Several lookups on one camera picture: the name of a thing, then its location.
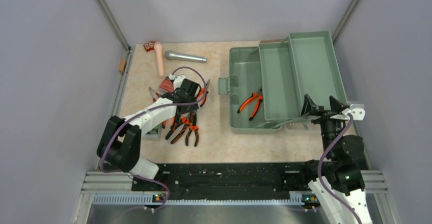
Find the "beige table surface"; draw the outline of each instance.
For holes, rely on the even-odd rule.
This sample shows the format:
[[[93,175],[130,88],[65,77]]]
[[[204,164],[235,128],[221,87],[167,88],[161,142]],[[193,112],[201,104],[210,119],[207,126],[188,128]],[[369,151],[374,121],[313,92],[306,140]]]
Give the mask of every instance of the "beige table surface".
[[[305,130],[301,124],[288,125],[290,130],[282,127],[279,132],[271,135],[244,135],[231,131],[228,96],[218,95],[218,78],[228,77],[230,48],[257,46],[258,43],[249,41],[163,44],[164,51],[173,50],[208,58],[206,64],[165,60],[166,75],[177,67],[190,66],[198,70],[206,80],[210,79],[206,104],[198,111],[200,142],[196,148],[186,147],[183,136],[172,145],[164,138],[169,130],[166,128],[160,141],[142,140],[141,154],[157,163],[281,162],[319,159],[322,154],[319,126],[310,124],[310,130]],[[189,70],[181,70],[178,74],[184,74],[187,78],[201,83],[198,76]],[[157,89],[161,81],[157,75],[154,51],[146,52],[142,44],[137,45],[119,115],[123,117],[149,106],[152,102],[148,87]]]

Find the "silver microphone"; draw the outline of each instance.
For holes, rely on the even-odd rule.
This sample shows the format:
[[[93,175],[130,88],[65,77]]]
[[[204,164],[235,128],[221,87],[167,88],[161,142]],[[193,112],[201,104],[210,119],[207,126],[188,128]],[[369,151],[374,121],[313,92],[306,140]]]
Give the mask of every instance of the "silver microphone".
[[[166,51],[165,58],[167,60],[183,60],[183,61],[191,61],[195,63],[207,63],[207,58],[174,52],[174,51]]]

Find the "white wall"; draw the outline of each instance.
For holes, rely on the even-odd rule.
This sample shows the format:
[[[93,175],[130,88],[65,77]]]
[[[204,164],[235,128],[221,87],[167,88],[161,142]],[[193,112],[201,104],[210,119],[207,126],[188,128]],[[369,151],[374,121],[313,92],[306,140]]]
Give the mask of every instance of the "white wall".
[[[402,223],[432,212],[432,0],[362,0],[335,49],[348,96]]]
[[[351,0],[106,0],[131,44],[285,38],[334,31]]]
[[[124,50],[94,0],[0,0],[0,222],[69,223]]]

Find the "beige cylindrical object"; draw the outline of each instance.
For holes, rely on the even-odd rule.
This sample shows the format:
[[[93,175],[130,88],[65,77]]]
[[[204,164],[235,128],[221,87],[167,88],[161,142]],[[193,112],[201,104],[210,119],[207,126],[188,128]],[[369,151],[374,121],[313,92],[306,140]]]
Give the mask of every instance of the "beige cylindrical object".
[[[156,53],[156,64],[157,71],[160,77],[165,77],[165,67],[164,67],[164,48],[160,42],[154,43],[154,51]]]

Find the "toolbox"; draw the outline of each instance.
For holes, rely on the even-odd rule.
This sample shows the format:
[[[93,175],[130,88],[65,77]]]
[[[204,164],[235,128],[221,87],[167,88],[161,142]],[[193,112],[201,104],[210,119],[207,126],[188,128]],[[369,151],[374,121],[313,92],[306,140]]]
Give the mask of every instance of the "toolbox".
[[[249,120],[255,101],[237,110],[262,88],[263,102]],[[230,126],[234,133],[274,133],[286,123],[306,123],[302,116],[308,94],[324,109],[329,97],[346,102],[330,31],[290,33],[281,42],[236,47],[229,53],[229,77],[219,78],[218,92],[229,95]]]

